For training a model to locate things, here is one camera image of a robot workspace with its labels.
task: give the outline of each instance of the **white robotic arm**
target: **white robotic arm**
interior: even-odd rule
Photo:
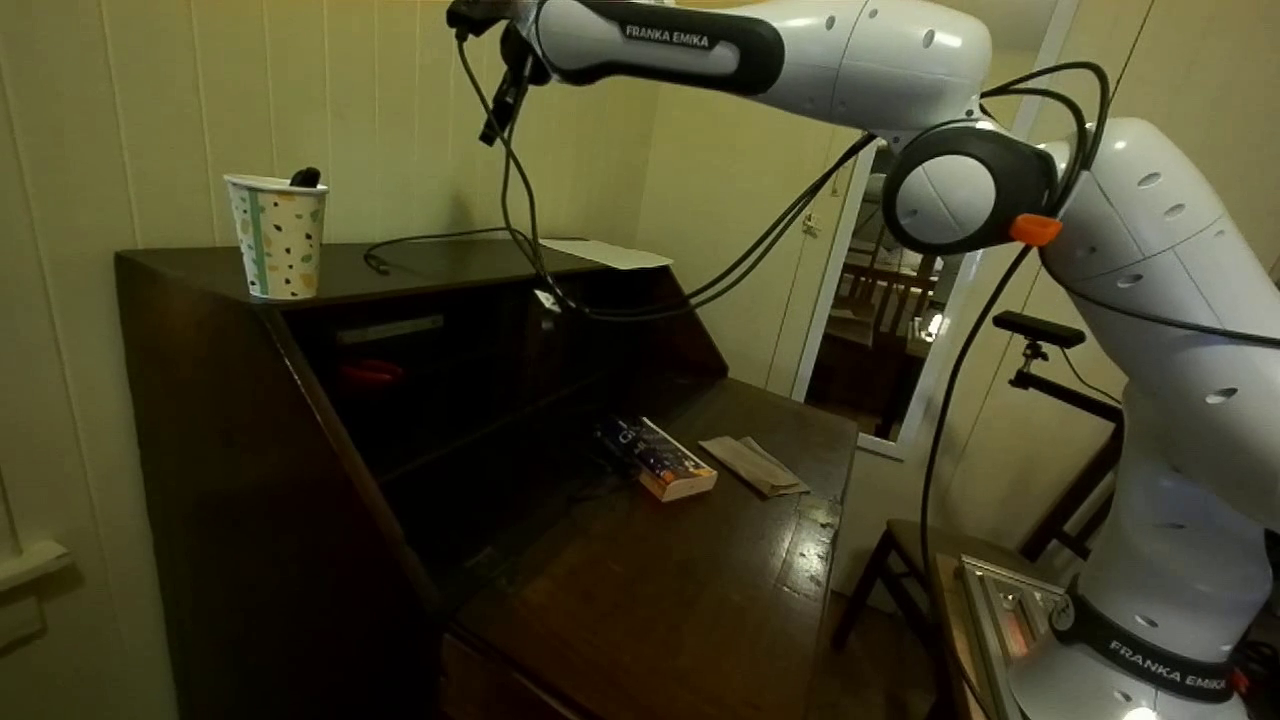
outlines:
[[[500,118],[539,70],[720,89],[887,134],[900,149],[887,229],[919,250],[1005,242],[1025,210],[1061,215],[1063,236],[1043,264],[1130,370],[1123,454],[1078,603],[1055,614],[1061,643],[1011,667],[1015,704],[1032,720],[1244,714],[1229,652],[1273,587],[1265,528],[1280,528],[1280,297],[1167,134],[1112,118],[1080,175],[1063,152],[1005,134],[976,113],[990,31],[942,4],[447,6],[462,37],[500,18],[514,96]]]

